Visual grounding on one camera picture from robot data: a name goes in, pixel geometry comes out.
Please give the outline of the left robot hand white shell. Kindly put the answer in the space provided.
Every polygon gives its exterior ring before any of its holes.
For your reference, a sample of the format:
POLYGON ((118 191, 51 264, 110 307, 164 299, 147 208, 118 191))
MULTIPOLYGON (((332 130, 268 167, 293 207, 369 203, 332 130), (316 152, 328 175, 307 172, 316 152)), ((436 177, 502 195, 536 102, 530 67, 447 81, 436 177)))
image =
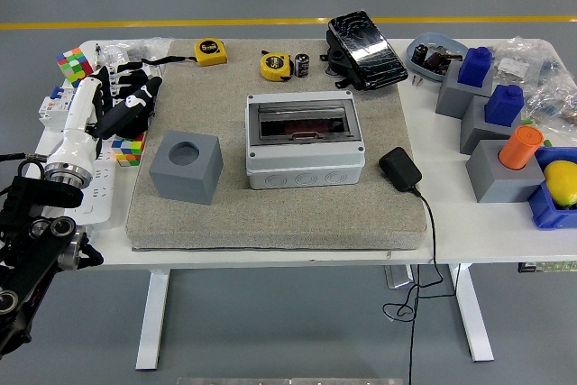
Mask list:
POLYGON ((162 78, 142 70, 135 87, 123 87, 125 96, 114 95, 109 68, 102 67, 84 78, 72 99, 64 126, 63 142, 45 166, 50 177, 66 172, 93 174, 98 143, 114 135, 133 139, 144 133, 154 108, 162 78))

